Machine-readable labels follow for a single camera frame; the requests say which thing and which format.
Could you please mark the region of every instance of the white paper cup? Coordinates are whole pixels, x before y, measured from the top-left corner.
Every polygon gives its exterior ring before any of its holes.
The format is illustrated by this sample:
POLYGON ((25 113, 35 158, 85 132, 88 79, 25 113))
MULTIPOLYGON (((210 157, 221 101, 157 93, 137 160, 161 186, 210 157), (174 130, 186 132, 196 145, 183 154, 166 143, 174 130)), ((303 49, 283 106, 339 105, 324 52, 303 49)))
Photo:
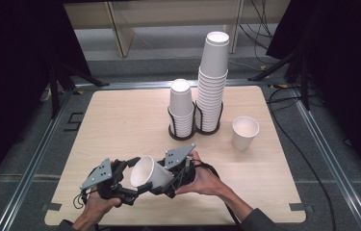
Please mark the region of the white paper cup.
POLYGON ((237 117, 232 128, 232 144, 239 151, 245 151, 259 133, 258 122, 249 116, 237 117))
POLYGON ((130 183, 133 187, 139 187, 152 182, 153 189, 164 187, 173 179, 171 172, 157 164, 152 157, 142 157, 133 167, 130 175, 130 183))
POLYGON ((200 70, 208 76, 222 76, 228 68, 229 36, 224 32, 211 32, 207 35, 201 57, 200 70))
POLYGON ((171 85, 170 112, 174 116, 187 116, 193 111, 192 91, 185 79, 177 79, 171 85))

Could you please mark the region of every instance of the black metal cup holder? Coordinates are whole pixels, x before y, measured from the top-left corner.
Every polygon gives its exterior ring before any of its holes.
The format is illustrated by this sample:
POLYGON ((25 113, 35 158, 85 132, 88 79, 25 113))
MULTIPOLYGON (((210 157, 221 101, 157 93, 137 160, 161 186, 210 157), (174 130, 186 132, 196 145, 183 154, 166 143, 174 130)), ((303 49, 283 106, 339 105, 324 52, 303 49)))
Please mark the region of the black metal cup holder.
POLYGON ((174 131, 174 133, 171 132, 171 125, 169 125, 169 126, 168 126, 168 133, 170 134, 170 136, 171 136, 173 139, 175 139, 175 140, 177 140, 177 141, 186 141, 186 140, 189 140, 190 138, 192 138, 192 137, 194 136, 194 134, 195 134, 195 106, 196 106, 196 104, 194 104, 194 102, 193 102, 192 131, 191 131, 191 133, 190 133, 187 137, 184 137, 184 138, 177 136, 177 132, 176 132, 176 121, 175 121, 174 116, 171 114, 170 109, 169 109, 169 107, 168 107, 168 115, 170 116, 170 119, 171 119, 171 121, 173 122, 173 131, 174 131))
MULTIPOLYGON (((216 129, 214 129, 213 131, 211 132, 205 132, 203 131, 203 118, 204 118, 204 114, 203 112, 201 111, 201 109, 198 107, 197 105, 197 102, 195 101, 195 108, 196 110, 198 110, 200 112, 200 115, 201 115, 201 119, 200 119, 200 128, 198 128, 197 126, 195 126, 195 131, 201 135, 205 135, 205 136, 209 136, 209 135, 213 135, 213 134, 216 134, 216 132, 219 130, 219 121, 217 122, 217 127, 216 129)), ((222 115, 222 110, 224 108, 224 104, 223 102, 221 102, 221 111, 219 112, 219 120, 221 119, 221 115, 222 115)))

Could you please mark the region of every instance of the wooden table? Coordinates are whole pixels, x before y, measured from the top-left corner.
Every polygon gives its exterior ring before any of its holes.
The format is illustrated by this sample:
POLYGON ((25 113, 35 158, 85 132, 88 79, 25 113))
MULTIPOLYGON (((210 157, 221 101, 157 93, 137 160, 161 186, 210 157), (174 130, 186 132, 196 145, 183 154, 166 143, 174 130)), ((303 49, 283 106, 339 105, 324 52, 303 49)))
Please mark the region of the wooden table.
MULTIPOLYGON (((197 89, 193 88, 193 99, 197 89)), ((214 166, 222 181, 254 208, 275 222, 303 222, 304 211, 291 211, 301 203, 263 93, 258 87, 227 87, 224 90, 220 128, 216 134, 195 134, 175 141, 168 134, 169 89, 109 90, 96 92, 69 154, 52 202, 60 211, 48 211, 45 222, 58 225, 74 221, 82 213, 72 200, 90 171, 106 158, 129 160, 146 155, 162 160, 165 151, 196 144, 201 159, 214 166), (231 144, 232 122, 252 116, 261 126, 259 135, 244 153, 231 144)), ((131 168, 122 185, 131 188, 131 168)), ((100 224, 111 225, 204 225, 234 223, 223 202, 214 196, 188 193, 173 199, 142 194, 134 206, 113 209, 100 224)))

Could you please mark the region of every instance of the electrical cord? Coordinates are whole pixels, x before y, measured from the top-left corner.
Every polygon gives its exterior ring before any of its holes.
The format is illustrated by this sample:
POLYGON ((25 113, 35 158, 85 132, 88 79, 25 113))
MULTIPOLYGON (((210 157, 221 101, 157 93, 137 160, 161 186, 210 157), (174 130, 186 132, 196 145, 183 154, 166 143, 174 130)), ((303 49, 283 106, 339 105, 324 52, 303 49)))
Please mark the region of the electrical cord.
POLYGON ((274 114, 274 112, 276 112, 277 110, 273 110, 272 109, 272 98, 274 95, 276 95, 277 92, 280 92, 281 90, 288 90, 290 88, 286 88, 286 89, 279 89, 274 91, 269 99, 269 105, 270 105, 270 112, 271 112, 271 116, 273 117, 275 123, 278 125, 278 127, 281 129, 282 133, 288 138, 288 140, 292 143, 292 145, 297 149, 297 151, 300 153, 301 157, 303 158, 303 160, 305 161, 305 163, 307 164, 307 166, 309 166, 310 170, 312 171, 312 173, 314 174, 316 180, 318 181, 319 185, 321 186, 323 193, 326 197, 327 203, 329 205, 329 210, 330 210, 330 215, 331 215, 331 219, 332 219, 332 230, 335 231, 336 230, 336 220, 334 217, 334 212, 333 212, 333 206, 332 206, 332 202, 330 199, 329 194, 327 193, 326 188, 324 187, 324 184, 322 183, 321 179, 319 178, 318 174, 316 173, 316 171, 313 169, 312 165, 310 164, 309 160, 306 158, 306 156, 304 155, 304 153, 302 152, 302 150, 297 146, 297 144, 294 142, 294 140, 286 133, 286 131, 282 128, 281 124, 279 123, 279 121, 276 119, 276 116, 274 114))

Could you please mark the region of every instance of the tall stack of cups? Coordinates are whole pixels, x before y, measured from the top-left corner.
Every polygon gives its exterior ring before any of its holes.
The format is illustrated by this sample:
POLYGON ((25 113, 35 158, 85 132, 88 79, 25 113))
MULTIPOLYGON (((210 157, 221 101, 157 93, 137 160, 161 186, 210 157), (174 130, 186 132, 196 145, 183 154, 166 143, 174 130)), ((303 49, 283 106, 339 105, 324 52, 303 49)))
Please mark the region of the tall stack of cups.
POLYGON ((229 36, 223 32, 207 35, 198 70, 198 98, 195 124, 202 134, 216 132, 222 112, 222 94, 228 74, 229 36))
POLYGON ((171 84, 168 114, 172 137, 182 140, 193 136, 194 103, 187 80, 177 79, 171 84))

